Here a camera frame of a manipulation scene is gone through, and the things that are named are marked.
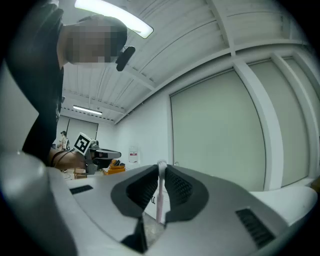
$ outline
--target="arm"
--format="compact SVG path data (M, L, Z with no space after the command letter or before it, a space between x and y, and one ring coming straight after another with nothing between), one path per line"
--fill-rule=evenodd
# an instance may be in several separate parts
M59 150L56 150L53 148L50 149L49 156L48 156L49 164L51 163L53 156L57 152L59 152ZM59 159L62 158L66 153L67 151L65 153L61 153L57 155L53 160L53 166L55 166L55 164L59 161ZM62 158L62 160L58 163L56 168L59 170L66 170L66 169L73 169L73 168L85 169L85 158L79 152L70 152Z

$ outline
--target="black vent grille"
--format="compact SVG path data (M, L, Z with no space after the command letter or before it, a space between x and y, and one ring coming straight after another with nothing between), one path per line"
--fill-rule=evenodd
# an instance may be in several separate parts
M92 186L85 185L85 186L78 186L78 187L75 187L75 188L71 188L70 192L71 192L72 195L74 195L74 194L78 194L78 193L85 192L85 191L92 190L92 189L93 189Z
M275 236L258 219L258 217L248 208L237 210L236 215L249 232L258 248L270 243Z

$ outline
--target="black shirt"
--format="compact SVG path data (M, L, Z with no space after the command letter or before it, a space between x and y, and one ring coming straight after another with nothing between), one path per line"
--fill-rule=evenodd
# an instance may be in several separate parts
M42 1L25 17L7 53L17 85L38 111L22 150L47 164L61 110L63 68L57 56L63 11Z

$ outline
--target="ceiling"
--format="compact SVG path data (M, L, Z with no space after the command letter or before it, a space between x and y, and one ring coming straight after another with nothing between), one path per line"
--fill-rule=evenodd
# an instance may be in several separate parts
M60 0L62 21L76 23L93 14ZM293 20L272 0L110 0L153 27L143 39L129 30L136 48L122 72L113 64L64 66L61 114L91 122L118 123L141 102L185 72L222 55L269 44L301 44ZM102 116L73 110L96 109Z

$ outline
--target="person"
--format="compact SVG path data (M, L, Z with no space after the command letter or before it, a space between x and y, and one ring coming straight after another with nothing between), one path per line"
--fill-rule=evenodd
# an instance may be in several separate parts
M41 0L29 11L5 56L12 77L39 113L22 150L48 166L64 155L51 148L60 117L64 65L112 62L128 34L120 20L98 14L65 25L64 12L56 2ZM34 147L34 141L41 143ZM84 169L85 160L80 153L70 152L56 167Z
M67 132L63 130L62 132L60 132L60 134L61 134L61 140L59 140L59 144L56 147L56 149L60 151L70 150L70 143L69 143L69 139L67 138Z

